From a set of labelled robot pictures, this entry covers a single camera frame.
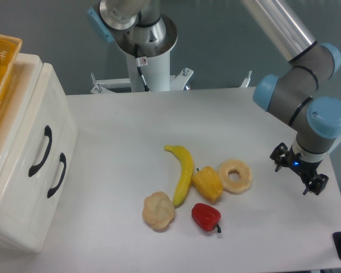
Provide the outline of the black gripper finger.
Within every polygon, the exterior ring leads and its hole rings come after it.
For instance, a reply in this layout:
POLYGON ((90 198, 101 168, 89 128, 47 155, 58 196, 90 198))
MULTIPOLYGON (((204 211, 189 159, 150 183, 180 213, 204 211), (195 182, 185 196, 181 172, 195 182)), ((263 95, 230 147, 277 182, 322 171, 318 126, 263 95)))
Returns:
POLYGON ((311 192, 318 196, 325 189, 328 182, 328 176, 316 173, 313 177, 303 177, 302 182, 305 185, 305 190, 302 193, 303 195, 311 192))
POLYGON ((288 167, 288 148, 285 143, 280 143, 272 151, 270 159, 274 161, 275 172, 278 172, 281 168, 288 167))

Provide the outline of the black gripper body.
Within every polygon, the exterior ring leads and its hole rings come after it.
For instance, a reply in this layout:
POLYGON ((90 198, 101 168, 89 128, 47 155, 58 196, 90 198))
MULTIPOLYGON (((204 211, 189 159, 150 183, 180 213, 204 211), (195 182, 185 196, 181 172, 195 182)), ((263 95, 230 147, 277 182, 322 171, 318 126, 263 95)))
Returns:
POLYGON ((287 166, 295 172, 303 182, 324 181, 324 175, 317 173, 321 160, 318 162, 307 162, 302 160, 301 153, 295 154, 288 151, 286 155, 287 166))

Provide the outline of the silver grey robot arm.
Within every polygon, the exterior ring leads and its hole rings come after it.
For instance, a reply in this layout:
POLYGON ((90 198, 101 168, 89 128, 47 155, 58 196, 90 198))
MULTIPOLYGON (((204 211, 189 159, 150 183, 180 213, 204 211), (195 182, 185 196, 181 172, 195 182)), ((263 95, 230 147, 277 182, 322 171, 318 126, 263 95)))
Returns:
MULTIPOLYGON (((340 51, 319 44, 285 1, 244 1, 244 6, 291 65, 282 77, 265 76, 253 101, 293 128, 291 147, 279 144, 271 153, 277 168, 289 168, 307 192, 320 194, 328 181, 317 168, 341 134, 341 101, 313 98, 313 93, 341 66, 340 51)), ((172 76, 170 51, 177 42, 173 21, 159 1, 100 1, 87 12, 89 23, 105 42, 116 42, 126 55, 129 78, 95 81, 98 93, 130 87, 133 92, 183 90, 192 72, 172 76)))

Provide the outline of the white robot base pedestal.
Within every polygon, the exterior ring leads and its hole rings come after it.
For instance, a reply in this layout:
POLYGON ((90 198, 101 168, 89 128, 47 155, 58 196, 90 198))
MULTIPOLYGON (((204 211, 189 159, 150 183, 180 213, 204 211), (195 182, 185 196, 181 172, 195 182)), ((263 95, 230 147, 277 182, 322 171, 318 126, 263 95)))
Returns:
POLYGON ((93 81, 93 94, 113 93, 115 89, 130 88, 132 92, 163 92, 188 90, 194 70, 183 68, 172 75, 171 50, 177 43, 177 28, 166 15, 153 25, 133 25, 119 31, 113 39, 126 58, 127 78, 93 81))

